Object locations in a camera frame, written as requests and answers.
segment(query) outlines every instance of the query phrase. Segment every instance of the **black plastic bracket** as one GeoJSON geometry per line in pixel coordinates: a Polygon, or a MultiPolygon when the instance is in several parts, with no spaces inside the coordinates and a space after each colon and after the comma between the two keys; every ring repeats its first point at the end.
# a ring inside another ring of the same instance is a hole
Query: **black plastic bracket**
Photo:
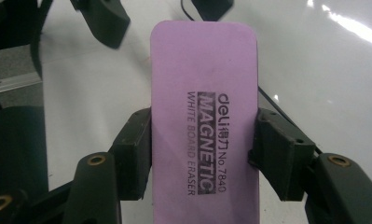
{"type": "Polygon", "coordinates": [[[330,217],[336,224],[372,224],[372,181],[355,161],[324,153],[317,158],[314,171],[328,208],[324,216],[315,217],[330,217]]]}
{"type": "Polygon", "coordinates": [[[78,163],[62,224],[120,224],[115,161],[107,152],[88,155],[78,163]]]}
{"type": "Polygon", "coordinates": [[[80,10],[90,31],[107,47],[117,49],[131,22],[118,0],[70,0],[80,10]]]}
{"type": "Polygon", "coordinates": [[[314,143],[279,114],[259,109],[249,163],[267,178],[282,201],[301,201],[302,168],[313,159],[314,143]]]}
{"type": "Polygon", "coordinates": [[[219,21],[233,6],[233,0],[192,0],[204,21],[219,21]]]}
{"type": "Polygon", "coordinates": [[[116,159],[119,199],[143,198],[151,168],[150,108],[131,115],[109,152],[116,159]]]}

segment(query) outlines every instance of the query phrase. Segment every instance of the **purple eraser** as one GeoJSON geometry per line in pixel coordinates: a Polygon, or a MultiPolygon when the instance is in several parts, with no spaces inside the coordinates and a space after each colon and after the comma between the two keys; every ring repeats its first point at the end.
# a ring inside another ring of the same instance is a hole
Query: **purple eraser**
{"type": "Polygon", "coordinates": [[[151,35],[155,224],[259,223],[247,163],[257,48],[239,23],[165,21],[151,35]]]}

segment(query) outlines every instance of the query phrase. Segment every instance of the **black mechanical part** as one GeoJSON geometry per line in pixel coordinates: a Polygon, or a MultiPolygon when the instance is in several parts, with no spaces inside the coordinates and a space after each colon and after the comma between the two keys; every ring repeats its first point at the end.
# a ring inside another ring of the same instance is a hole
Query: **black mechanical part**
{"type": "Polygon", "coordinates": [[[232,8],[233,0],[192,0],[204,21],[219,21],[232,8]]]}
{"type": "Polygon", "coordinates": [[[301,186],[307,192],[305,212],[309,224],[333,224],[328,205],[324,199],[315,174],[316,159],[301,172],[301,186]]]}
{"type": "Polygon", "coordinates": [[[33,202],[48,193],[43,107],[0,110],[0,190],[22,189],[33,202]]]}
{"type": "Polygon", "coordinates": [[[31,40],[30,51],[32,62],[34,63],[36,73],[40,76],[41,79],[43,79],[43,67],[40,61],[40,35],[43,31],[44,23],[46,22],[49,9],[51,8],[53,1],[54,0],[41,1],[40,8],[38,9],[37,13],[36,27],[31,40]]]}
{"type": "Polygon", "coordinates": [[[37,18],[36,0],[6,0],[0,3],[0,49],[28,45],[37,18]]]}
{"type": "Polygon", "coordinates": [[[249,163],[267,178],[282,201],[301,201],[302,168],[311,163],[315,144],[282,116],[260,108],[249,163]]]}
{"type": "Polygon", "coordinates": [[[151,168],[150,108],[131,115],[109,152],[116,160],[119,199],[143,198],[151,168]]]}
{"type": "Polygon", "coordinates": [[[107,152],[78,163],[62,224],[120,224],[115,161],[107,152]]]}
{"type": "Polygon", "coordinates": [[[355,161],[321,154],[315,175],[333,223],[372,224],[372,181],[355,161]]]}
{"type": "Polygon", "coordinates": [[[118,0],[71,0],[80,10],[92,34],[112,49],[118,49],[131,22],[118,0]]]}
{"type": "Polygon", "coordinates": [[[27,197],[21,190],[0,191],[0,224],[24,223],[27,197]]]}
{"type": "Polygon", "coordinates": [[[31,208],[27,213],[30,223],[61,223],[72,183],[69,182],[50,191],[40,200],[31,204],[31,208]]]}
{"type": "MultiPolygon", "coordinates": [[[[261,93],[261,95],[270,103],[271,106],[273,106],[273,108],[275,108],[276,111],[278,111],[278,113],[282,117],[284,117],[289,123],[297,127],[296,124],[290,119],[290,117],[288,117],[286,113],[284,113],[284,111],[278,105],[276,105],[276,103],[269,97],[269,95],[266,92],[264,92],[264,90],[261,87],[258,87],[258,92],[261,93]]],[[[317,154],[323,153],[318,147],[316,147],[314,150],[316,151],[317,154]]]]}

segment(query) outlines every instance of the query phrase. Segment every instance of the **black cable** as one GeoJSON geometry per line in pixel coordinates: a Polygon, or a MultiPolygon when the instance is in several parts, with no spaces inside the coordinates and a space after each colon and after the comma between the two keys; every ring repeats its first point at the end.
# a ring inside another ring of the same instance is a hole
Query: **black cable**
{"type": "Polygon", "coordinates": [[[184,6],[184,0],[180,0],[180,6],[182,6],[183,12],[186,14],[186,16],[191,20],[194,21],[194,19],[186,12],[185,6],[184,6]]]}
{"type": "Polygon", "coordinates": [[[53,0],[43,0],[41,2],[40,8],[38,10],[35,32],[31,42],[32,62],[34,63],[34,68],[41,79],[43,79],[43,69],[41,66],[39,54],[40,35],[43,30],[43,26],[46,21],[49,9],[51,8],[52,2],[53,0]]]}

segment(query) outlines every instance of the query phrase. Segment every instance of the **white table surface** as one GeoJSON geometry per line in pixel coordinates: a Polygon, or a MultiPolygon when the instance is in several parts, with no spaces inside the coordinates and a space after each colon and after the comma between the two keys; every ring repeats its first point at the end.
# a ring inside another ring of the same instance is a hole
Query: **white table surface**
{"type": "MultiPolygon", "coordinates": [[[[41,55],[51,189],[150,106],[151,31],[187,20],[177,0],[121,2],[131,26],[119,50],[97,41],[69,0],[54,1],[48,14],[41,55]]],[[[372,177],[372,1],[235,0],[223,21],[254,28],[259,85],[272,99],[323,151],[349,156],[372,177]]],[[[280,202],[263,177],[260,186],[261,223],[307,223],[303,203],[280,202]]],[[[122,214],[125,224],[152,223],[151,181],[122,214]]]]}

